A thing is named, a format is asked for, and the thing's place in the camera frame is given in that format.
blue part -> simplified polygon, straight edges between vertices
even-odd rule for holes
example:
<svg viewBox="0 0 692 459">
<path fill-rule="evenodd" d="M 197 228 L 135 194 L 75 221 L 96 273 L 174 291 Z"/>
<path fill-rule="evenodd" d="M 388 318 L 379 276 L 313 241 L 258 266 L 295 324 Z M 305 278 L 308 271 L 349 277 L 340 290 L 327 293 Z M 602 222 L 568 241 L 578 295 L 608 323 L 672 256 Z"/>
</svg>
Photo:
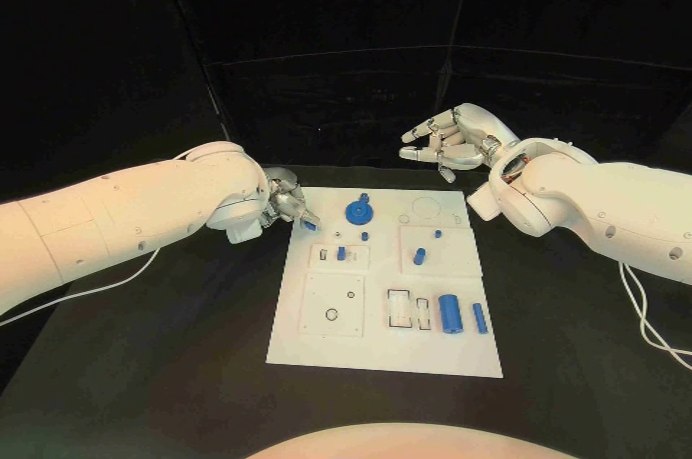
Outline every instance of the blue part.
<svg viewBox="0 0 692 459">
<path fill-rule="evenodd" d="M 425 249 L 421 247 L 415 251 L 415 256 L 414 256 L 414 264 L 419 266 L 422 264 L 422 261 L 425 260 Z"/>
<path fill-rule="evenodd" d="M 476 324 L 478 325 L 478 333 L 487 334 L 486 316 L 483 315 L 483 306 L 480 302 L 473 305 L 473 314 L 476 315 Z"/>
<path fill-rule="evenodd" d="M 458 312 L 458 301 L 454 294 L 439 296 L 439 315 L 442 316 L 442 331 L 447 334 L 463 332 L 461 313 Z"/>
<path fill-rule="evenodd" d="M 372 220 L 372 206 L 367 204 L 370 198 L 363 192 L 360 199 L 346 206 L 346 220 L 356 226 L 367 224 Z"/>
</svg>

